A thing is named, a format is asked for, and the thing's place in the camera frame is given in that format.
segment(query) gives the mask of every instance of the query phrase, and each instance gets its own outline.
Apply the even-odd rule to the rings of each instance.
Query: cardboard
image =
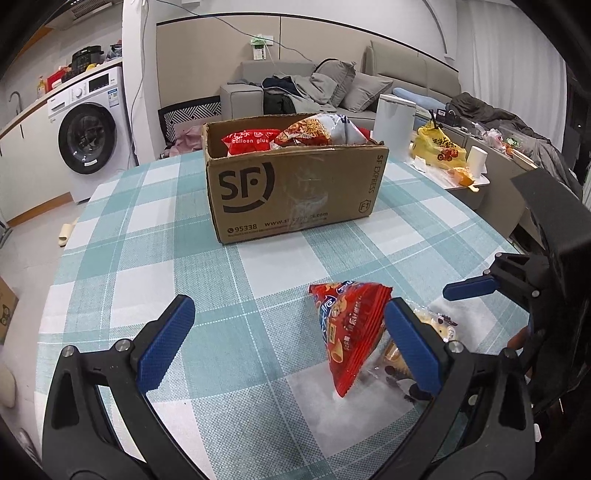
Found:
[[[371,214],[388,148],[366,145],[287,147],[227,157],[226,135],[284,130],[310,116],[267,115],[203,126],[207,194],[223,244],[343,222]]]
[[[17,296],[0,277],[0,343],[4,344],[12,314],[18,303]]]

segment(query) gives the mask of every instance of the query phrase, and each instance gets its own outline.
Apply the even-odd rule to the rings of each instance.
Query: table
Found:
[[[378,281],[459,323],[459,338],[497,353],[527,322],[502,295],[448,303],[443,286],[514,251],[482,219],[403,163],[389,162],[373,214],[220,245],[201,152],[126,171],[97,189],[70,238],[41,321],[38,426],[63,346],[108,349],[133,338],[177,293],[195,326],[160,388],[148,393],[209,478],[369,478],[419,417],[367,373],[334,392],[310,283]],[[125,449],[140,458],[113,402]]]

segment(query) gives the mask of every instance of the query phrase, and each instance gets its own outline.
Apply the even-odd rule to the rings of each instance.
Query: white curtain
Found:
[[[462,91],[513,112],[562,150],[566,64],[518,8],[457,3],[457,62]]]

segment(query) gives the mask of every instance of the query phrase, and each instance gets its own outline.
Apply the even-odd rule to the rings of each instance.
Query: red snack bag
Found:
[[[228,157],[239,155],[241,153],[260,152],[270,150],[269,142],[275,140],[275,137],[281,133],[281,130],[272,128],[258,130],[243,130],[235,132],[222,138],[228,148]]]
[[[344,397],[382,331],[391,287],[380,283],[310,285],[337,393]]]

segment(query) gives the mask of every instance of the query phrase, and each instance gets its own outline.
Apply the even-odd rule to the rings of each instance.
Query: faucet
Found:
[[[14,94],[15,94],[15,93],[17,94],[17,97],[18,97],[18,108],[17,108],[17,115],[18,115],[19,113],[21,113],[21,112],[22,112],[22,99],[21,99],[21,94],[20,94],[20,93],[18,93],[17,91],[14,91],[14,92],[12,92],[12,93],[10,94],[10,98],[8,99],[8,101],[10,102],[10,101],[12,100],[12,97],[14,96]]]

